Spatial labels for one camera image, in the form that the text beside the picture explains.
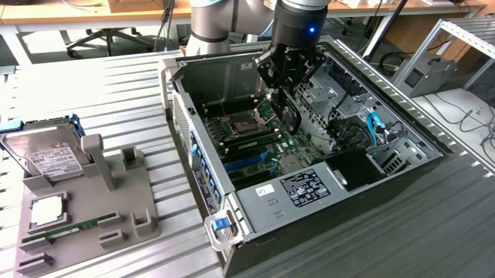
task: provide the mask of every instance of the metal rail table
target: metal rail table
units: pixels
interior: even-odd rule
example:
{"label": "metal rail table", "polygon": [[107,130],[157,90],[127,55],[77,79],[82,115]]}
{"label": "metal rail table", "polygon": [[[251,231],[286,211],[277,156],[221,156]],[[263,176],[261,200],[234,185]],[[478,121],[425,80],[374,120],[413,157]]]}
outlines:
{"label": "metal rail table", "polygon": [[[181,55],[177,51],[40,64],[18,67],[8,76],[8,88],[0,91],[7,109],[2,119],[74,112],[86,132],[102,134],[106,155],[137,145],[146,155],[159,212],[158,238],[46,277],[222,277],[162,106],[157,61]],[[23,183],[20,167],[6,154],[0,163],[0,277],[7,278],[14,276]]]}
{"label": "metal rail table", "polygon": [[[222,277],[163,117],[157,61],[178,55],[40,64],[18,67],[8,77],[11,89],[0,92],[7,109],[2,120],[74,111],[89,133],[102,133],[106,153],[138,145],[147,156],[161,215],[159,238],[46,277]],[[95,82],[71,78],[75,71]],[[494,275],[495,177],[461,145],[453,141],[450,147],[450,160],[393,201],[239,277]],[[0,161],[0,278],[11,278],[23,184],[15,162],[6,156]]]}

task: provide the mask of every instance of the motherboard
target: motherboard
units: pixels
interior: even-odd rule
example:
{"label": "motherboard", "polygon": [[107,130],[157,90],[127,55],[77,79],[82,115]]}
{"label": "motherboard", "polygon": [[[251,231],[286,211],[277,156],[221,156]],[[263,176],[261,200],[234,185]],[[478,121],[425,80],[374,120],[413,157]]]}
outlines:
{"label": "motherboard", "polygon": [[311,134],[303,130],[289,133],[267,99],[250,101],[253,109],[226,114],[221,107],[221,116],[205,118],[237,190],[309,167],[322,156]]}

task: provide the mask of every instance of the metal shelf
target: metal shelf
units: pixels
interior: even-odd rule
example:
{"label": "metal shelf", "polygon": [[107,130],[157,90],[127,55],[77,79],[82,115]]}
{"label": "metal shelf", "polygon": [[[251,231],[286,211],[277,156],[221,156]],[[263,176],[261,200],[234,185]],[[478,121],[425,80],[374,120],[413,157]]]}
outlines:
{"label": "metal shelf", "polygon": [[467,87],[491,66],[495,59],[495,20],[489,17],[475,17],[470,19],[441,19],[429,36],[426,37],[415,55],[413,56],[411,61],[394,76],[394,85],[398,86],[405,82],[415,67],[417,61],[429,51],[429,47],[437,40],[442,30],[465,41],[469,45],[471,45],[471,47],[477,48],[491,58],[487,65],[482,67],[482,69],[467,82]]}
{"label": "metal shelf", "polygon": [[495,20],[487,17],[441,20],[442,29],[495,59]]}

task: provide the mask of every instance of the barcode label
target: barcode label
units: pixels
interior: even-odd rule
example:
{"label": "barcode label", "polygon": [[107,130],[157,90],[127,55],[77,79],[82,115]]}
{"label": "barcode label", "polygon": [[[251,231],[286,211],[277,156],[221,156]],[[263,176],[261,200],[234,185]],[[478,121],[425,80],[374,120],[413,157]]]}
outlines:
{"label": "barcode label", "polygon": [[71,147],[28,153],[27,157],[46,177],[55,177],[83,170]]}

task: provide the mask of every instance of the white sticker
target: white sticker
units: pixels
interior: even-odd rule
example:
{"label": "white sticker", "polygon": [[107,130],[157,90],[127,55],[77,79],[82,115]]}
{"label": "white sticker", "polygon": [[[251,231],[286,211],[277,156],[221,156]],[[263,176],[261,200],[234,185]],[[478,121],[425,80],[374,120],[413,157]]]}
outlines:
{"label": "white sticker", "polygon": [[262,197],[273,192],[275,192],[275,189],[271,184],[257,188],[258,197]]}
{"label": "white sticker", "polygon": [[253,67],[254,67],[254,64],[253,63],[247,63],[247,64],[241,65],[241,70],[242,71],[246,70],[246,69],[249,70]]}
{"label": "white sticker", "polygon": [[27,156],[38,171],[46,177],[54,177],[83,170],[71,147],[28,153]]}

